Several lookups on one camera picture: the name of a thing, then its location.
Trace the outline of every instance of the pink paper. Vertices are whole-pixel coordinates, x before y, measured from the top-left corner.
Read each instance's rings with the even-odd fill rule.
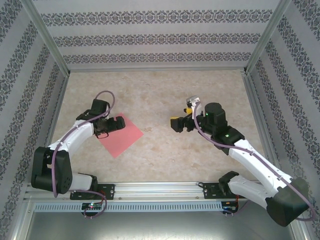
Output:
[[[112,157],[116,158],[122,154],[127,148],[129,148],[135,141],[141,138],[144,134],[140,129],[133,124],[123,113],[119,116],[123,117],[125,122],[125,128],[117,131],[113,131],[107,134],[101,134],[99,138],[100,143],[108,150]]]

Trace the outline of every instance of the yellow component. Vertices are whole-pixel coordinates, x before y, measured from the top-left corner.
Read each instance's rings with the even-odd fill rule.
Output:
[[[189,114],[192,114],[192,108],[191,107],[188,107],[186,109],[186,114],[189,115]]]

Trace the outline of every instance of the damask wallpaper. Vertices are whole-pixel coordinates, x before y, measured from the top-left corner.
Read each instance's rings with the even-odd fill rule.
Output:
[[[5,240],[66,79],[18,0],[1,1],[0,16],[0,240]]]
[[[250,73],[281,168],[309,184],[320,239],[320,1],[293,0]]]
[[[35,0],[71,70],[245,67],[279,0]]]

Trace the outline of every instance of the robotic arm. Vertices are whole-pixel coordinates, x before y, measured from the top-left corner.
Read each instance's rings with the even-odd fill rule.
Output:
[[[190,132],[196,128],[194,120],[196,117],[202,134],[210,135],[210,139],[216,143],[215,146],[219,150],[243,164],[261,183],[249,181],[237,172],[231,171],[219,179],[219,189],[223,194],[233,193],[259,204],[276,223],[284,227],[309,208],[285,181],[305,198],[308,197],[308,184],[302,178],[293,179],[258,153],[244,135],[228,125],[226,112],[219,103],[207,104],[204,108],[205,114],[201,110],[200,99],[197,96],[188,98],[186,103],[187,108],[184,111],[187,116],[172,117],[171,127],[178,133],[184,128]]]
[[[65,194],[74,190],[91,190],[96,192],[98,180],[96,176],[74,173],[71,170],[70,158],[78,150],[80,145],[92,135],[99,138],[101,134],[123,129],[125,121],[122,116],[116,117],[116,120],[109,113],[103,115],[110,104],[106,101],[94,99],[91,109],[80,114],[71,129],[63,137],[48,147],[38,147],[33,157],[33,167],[31,176],[31,185],[34,188],[53,192],[52,169],[48,165],[52,164],[54,151],[58,145],[58,151],[55,155],[55,186],[58,194]],[[103,115],[95,120],[88,121],[97,116]]]

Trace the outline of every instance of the beige floor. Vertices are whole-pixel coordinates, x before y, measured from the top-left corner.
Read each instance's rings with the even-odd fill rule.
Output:
[[[198,95],[203,107],[220,103],[228,123],[263,153],[239,71],[71,73],[53,141],[102,90],[116,96],[111,116],[124,113],[144,135],[117,158],[92,136],[72,157],[74,172],[95,175],[100,182],[217,181],[231,170],[255,179],[196,131],[176,133],[170,128],[171,116],[185,115],[186,98]],[[107,93],[101,99],[112,100]]]

